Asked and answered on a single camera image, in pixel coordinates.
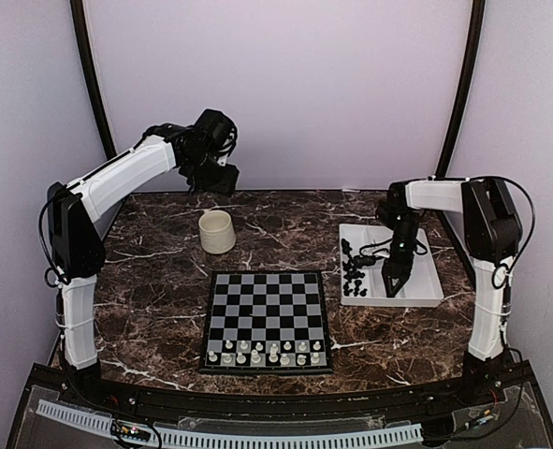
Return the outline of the white divided plastic tray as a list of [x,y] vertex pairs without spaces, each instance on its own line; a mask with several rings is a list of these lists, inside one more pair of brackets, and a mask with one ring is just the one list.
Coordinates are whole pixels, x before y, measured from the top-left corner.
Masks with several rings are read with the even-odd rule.
[[341,304],[433,308],[444,298],[426,232],[341,224]]

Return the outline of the black and grey chessboard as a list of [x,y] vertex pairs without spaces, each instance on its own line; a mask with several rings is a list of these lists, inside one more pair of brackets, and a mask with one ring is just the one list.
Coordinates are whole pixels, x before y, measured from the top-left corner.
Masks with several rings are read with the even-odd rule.
[[[234,347],[228,351],[225,342]],[[247,350],[240,349],[246,340]],[[283,345],[289,341],[290,351]],[[304,341],[307,349],[298,345]],[[315,351],[313,344],[321,342]],[[258,351],[261,362],[251,363],[251,352],[261,342]],[[268,361],[269,348],[276,343],[279,361]],[[210,352],[218,360],[211,364]],[[237,363],[238,352],[246,354],[246,363]],[[233,362],[222,365],[222,354],[232,354]],[[311,355],[320,354],[320,362],[311,364]],[[290,362],[280,364],[281,354],[288,354]],[[306,355],[306,364],[299,366],[297,356]],[[215,375],[322,375],[333,372],[329,339],[327,307],[323,277],[315,270],[281,271],[215,271],[211,276],[206,323],[202,334],[199,371]]]

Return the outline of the white king chess piece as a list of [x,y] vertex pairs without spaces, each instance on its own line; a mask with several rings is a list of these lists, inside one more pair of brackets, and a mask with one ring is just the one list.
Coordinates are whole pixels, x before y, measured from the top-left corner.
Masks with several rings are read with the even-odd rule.
[[270,363],[276,363],[279,361],[278,351],[279,351],[278,345],[276,343],[273,343],[269,348],[268,361]]

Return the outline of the white queen chess piece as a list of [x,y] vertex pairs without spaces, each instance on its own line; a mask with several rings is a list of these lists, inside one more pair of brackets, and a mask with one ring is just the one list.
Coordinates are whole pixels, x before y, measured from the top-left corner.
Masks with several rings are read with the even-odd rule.
[[260,353],[256,349],[253,349],[251,352],[251,363],[254,365],[258,365],[260,362],[261,362]]

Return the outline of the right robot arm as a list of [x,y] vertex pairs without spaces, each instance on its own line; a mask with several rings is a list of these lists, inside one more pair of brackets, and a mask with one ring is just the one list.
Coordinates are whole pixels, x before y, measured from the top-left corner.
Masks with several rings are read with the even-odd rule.
[[505,349],[512,270],[523,234],[506,180],[478,177],[392,183],[376,210],[380,222],[393,231],[389,257],[382,268],[388,297],[394,297],[410,279],[422,210],[462,216],[464,241],[475,274],[468,353],[483,362],[492,360]]

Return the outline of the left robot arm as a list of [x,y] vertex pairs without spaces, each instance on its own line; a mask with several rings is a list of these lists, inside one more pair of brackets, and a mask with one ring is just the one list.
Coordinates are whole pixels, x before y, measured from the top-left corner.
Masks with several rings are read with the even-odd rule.
[[60,306],[64,359],[75,370],[97,363],[94,295],[106,251],[95,225],[139,187],[171,170],[186,178],[193,192],[232,195],[239,170],[228,163],[238,128],[223,112],[206,109],[192,125],[149,127],[131,148],[67,184],[56,182],[38,219],[47,271],[55,279]]

